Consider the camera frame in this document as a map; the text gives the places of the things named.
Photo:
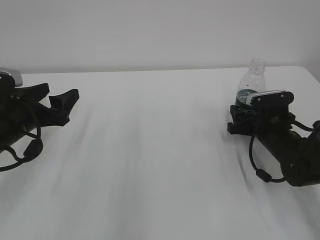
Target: white table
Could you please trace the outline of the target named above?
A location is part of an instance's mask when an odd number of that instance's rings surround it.
[[[246,71],[25,74],[24,86],[47,82],[51,95],[77,88],[80,100],[65,127],[43,128],[38,158],[0,174],[0,239],[320,239],[320,185],[262,182],[249,137],[226,131]],[[265,75],[269,89],[294,93],[297,120],[320,119],[320,84],[307,70]],[[29,140],[14,147],[21,153]],[[254,154],[281,176],[259,141]]]

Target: clear plastic bottle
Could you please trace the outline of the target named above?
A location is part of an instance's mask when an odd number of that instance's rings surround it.
[[[266,61],[259,58],[252,59],[249,71],[242,77],[236,92],[235,105],[245,111],[252,108],[246,104],[247,96],[252,93],[266,91]]]

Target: cable connector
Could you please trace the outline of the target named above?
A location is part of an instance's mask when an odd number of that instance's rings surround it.
[[[272,177],[269,173],[267,173],[265,170],[263,169],[257,169],[255,171],[255,174],[261,178],[264,182],[269,183],[272,180]]]

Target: bottle label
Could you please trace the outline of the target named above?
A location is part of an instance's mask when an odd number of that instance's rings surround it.
[[[253,94],[256,92],[257,91],[252,90],[252,89],[242,89],[242,90],[238,91],[236,94],[235,105],[245,111],[252,111],[252,107],[246,104],[247,97],[249,94]]]

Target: water bottle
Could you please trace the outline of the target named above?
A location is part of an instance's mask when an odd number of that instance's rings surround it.
[[[259,58],[252,59],[249,71],[242,77],[236,92],[235,105],[244,111],[252,111],[246,104],[249,94],[266,91],[266,61]]]

